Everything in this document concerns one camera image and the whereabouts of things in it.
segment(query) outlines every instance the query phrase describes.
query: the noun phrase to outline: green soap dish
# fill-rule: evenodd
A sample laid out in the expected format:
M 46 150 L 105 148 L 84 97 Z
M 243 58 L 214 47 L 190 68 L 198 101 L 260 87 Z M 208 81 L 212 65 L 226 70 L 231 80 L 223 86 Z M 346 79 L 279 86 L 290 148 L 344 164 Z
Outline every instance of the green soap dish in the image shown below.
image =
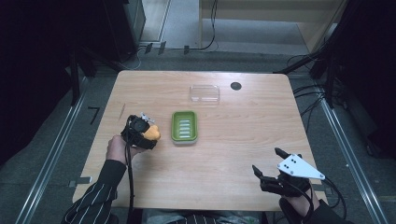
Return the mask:
M 197 118 L 193 111 L 177 111 L 172 115 L 172 140 L 175 144 L 193 144 L 198 136 Z

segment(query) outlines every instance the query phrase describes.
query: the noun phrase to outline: wooden table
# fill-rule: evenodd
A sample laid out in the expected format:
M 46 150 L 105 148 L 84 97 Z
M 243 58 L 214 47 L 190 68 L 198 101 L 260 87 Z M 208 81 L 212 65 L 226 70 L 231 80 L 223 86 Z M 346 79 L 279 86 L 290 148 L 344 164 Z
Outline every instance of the wooden table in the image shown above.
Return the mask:
M 200 0 L 199 43 L 202 19 L 210 19 L 214 0 Z M 323 38 L 338 22 L 347 0 L 221 0 L 216 19 L 296 22 L 309 52 L 320 47 Z
M 232 82 L 242 84 L 234 91 Z M 218 85 L 218 105 L 189 101 L 191 85 Z M 193 110 L 198 141 L 178 147 L 171 139 L 175 111 Z M 278 74 L 216 72 L 119 73 L 81 176 L 97 180 L 107 141 L 121 132 L 131 114 L 145 112 L 160 127 L 162 138 L 151 151 L 133 159 L 134 205 L 138 208 L 206 210 L 279 210 L 279 196 L 262 192 L 253 174 L 277 176 L 280 147 L 301 153 L 315 166 L 289 80 Z M 78 185 L 73 200 L 89 185 Z M 129 205 L 128 175 L 113 206 Z

